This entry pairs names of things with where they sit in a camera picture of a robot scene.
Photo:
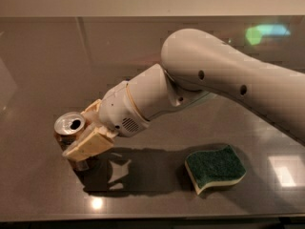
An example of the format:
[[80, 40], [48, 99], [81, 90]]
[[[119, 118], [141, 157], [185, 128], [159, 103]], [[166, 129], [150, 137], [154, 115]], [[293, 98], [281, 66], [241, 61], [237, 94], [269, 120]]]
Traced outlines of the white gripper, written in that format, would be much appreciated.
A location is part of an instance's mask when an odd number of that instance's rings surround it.
[[102, 100], [95, 100], [81, 115], [89, 123], [100, 124], [101, 121], [105, 126], [89, 125], [63, 152], [64, 158], [75, 162], [108, 151], [114, 144], [113, 131], [117, 131], [119, 136], [130, 137], [146, 130], [150, 125], [150, 121], [137, 110], [127, 81], [111, 88]]

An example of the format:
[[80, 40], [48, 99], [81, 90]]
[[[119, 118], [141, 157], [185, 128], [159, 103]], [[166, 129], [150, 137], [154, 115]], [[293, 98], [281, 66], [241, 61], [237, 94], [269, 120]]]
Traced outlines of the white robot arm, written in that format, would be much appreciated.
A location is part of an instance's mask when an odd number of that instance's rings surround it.
[[133, 136], [150, 122], [213, 94], [260, 116], [305, 143], [305, 74], [252, 58], [199, 30], [171, 34], [161, 62], [110, 89], [81, 113], [89, 122], [63, 157], [81, 161], [101, 154], [116, 136]]

